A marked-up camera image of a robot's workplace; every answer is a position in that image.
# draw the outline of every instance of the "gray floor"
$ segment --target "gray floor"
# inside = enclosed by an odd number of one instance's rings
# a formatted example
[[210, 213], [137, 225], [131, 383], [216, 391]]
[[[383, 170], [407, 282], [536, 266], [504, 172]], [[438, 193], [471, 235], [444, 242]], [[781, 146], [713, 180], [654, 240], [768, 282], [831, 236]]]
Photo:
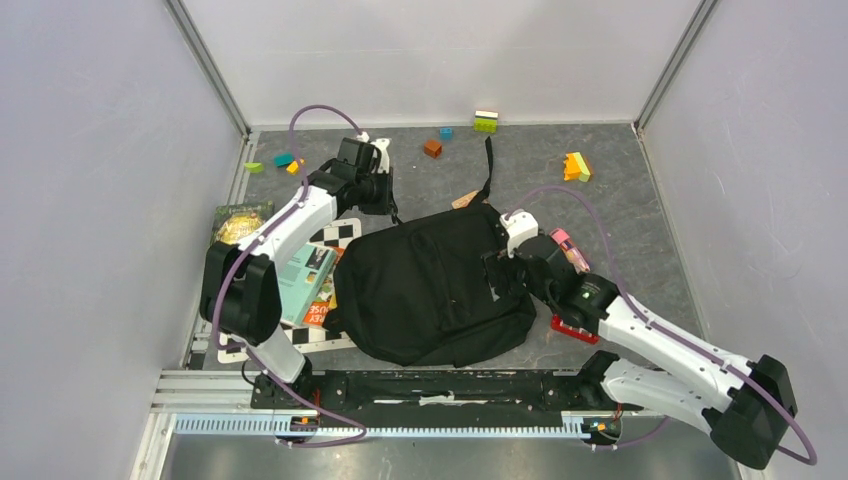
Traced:
[[[628, 418], [623, 440], [656, 420]], [[681, 423], [642, 445], [595, 453], [577, 440], [381, 439], [289, 450], [270, 437], [176, 435], [163, 479], [592, 479], [739, 478], [709, 437]]]
[[[450, 202], [481, 187], [486, 177], [485, 134], [470, 127], [454, 128], [454, 139], [433, 160], [422, 152], [435, 128], [369, 130], [371, 138], [388, 137], [395, 168], [395, 197], [403, 220], [412, 220], [450, 208]], [[307, 168], [317, 168], [334, 157], [349, 131], [319, 130], [297, 134]], [[492, 137], [495, 173], [491, 203], [501, 211], [513, 206], [531, 189], [562, 185], [563, 158], [582, 152], [594, 167], [589, 183], [569, 182], [597, 207], [611, 234], [616, 262], [632, 294], [653, 311], [684, 329], [700, 334], [695, 311], [648, 167], [629, 125], [540, 125], [501, 127]], [[277, 207], [293, 195], [297, 179], [274, 167], [273, 158], [288, 151], [283, 132], [266, 132], [259, 138], [254, 161], [265, 171], [250, 176], [245, 201], [273, 200]], [[608, 276], [600, 234], [583, 208], [570, 197], [551, 193], [522, 206], [546, 230], [562, 227], [587, 254], [596, 273]], [[358, 216], [347, 213], [347, 216]], [[363, 232], [388, 228], [383, 217], [362, 216]], [[631, 361], [644, 359], [617, 345], [589, 346], [550, 329], [550, 311], [537, 303], [538, 318], [527, 341], [478, 368], [580, 368], [602, 348]], [[387, 369], [394, 365], [375, 360], [357, 349], [310, 354], [316, 369]], [[220, 365], [213, 352], [205, 369], [235, 369]]]

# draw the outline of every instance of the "blue block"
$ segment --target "blue block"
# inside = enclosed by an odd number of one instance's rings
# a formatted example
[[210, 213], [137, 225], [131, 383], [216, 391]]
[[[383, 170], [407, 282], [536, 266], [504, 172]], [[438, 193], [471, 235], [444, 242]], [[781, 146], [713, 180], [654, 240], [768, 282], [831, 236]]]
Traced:
[[294, 161], [294, 155], [291, 153], [284, 153], [282, 155], [277, 155], [274, 157], [274, 165], [278, 167], [285, 167], [291, 162]]

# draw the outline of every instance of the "backpack strap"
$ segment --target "backpack strap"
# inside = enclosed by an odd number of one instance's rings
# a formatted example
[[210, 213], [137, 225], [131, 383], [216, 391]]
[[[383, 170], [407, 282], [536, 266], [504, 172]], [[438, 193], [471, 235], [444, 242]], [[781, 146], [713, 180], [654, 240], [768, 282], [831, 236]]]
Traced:
[[486, 158], [489, 161], [489, 177], [486, 178], [486, 183], [483, 188], [474, 195], [474, 198], [468, 202], [469, 205], [474, 203], [482, 203], [483, 200], [489, 198], [489, 193], [492, 190], [492, 170], [495, 168], [495, 155], [492, 153], [492, 137], [486, 137]]

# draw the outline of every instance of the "green book cover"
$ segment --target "green book cover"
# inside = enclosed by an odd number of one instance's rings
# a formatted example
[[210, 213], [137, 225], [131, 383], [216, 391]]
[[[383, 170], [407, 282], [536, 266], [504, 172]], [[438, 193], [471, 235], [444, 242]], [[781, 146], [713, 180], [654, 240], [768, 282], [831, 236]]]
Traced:
[[277, 266], [277, 286], [283, 303], [283, 318], [299, 327], [336, 259], [336, 251], [307, 243], [282, 268]]
[[274, 202], [222, 205], [215, 209], [212, 243], [234, 244], [250, 235], [274, 215]]

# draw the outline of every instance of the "white wall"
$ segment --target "white wall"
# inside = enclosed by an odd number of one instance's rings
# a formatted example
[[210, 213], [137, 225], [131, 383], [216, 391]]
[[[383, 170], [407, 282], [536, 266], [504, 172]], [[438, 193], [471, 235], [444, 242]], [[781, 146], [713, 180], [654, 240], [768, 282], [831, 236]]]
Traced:
[[781, 479], [845, 473], [846, 22], [844, 2], [721, 2], [647, 127], [706, 331], [790, 369], [821, 461], [776, 454]]
[[126, 478], [239, 138], [159, 0], [0, 25], [0, 478]]
[[252, 125], [409, 125], [633, 120], [698, 0], [186, 4]]

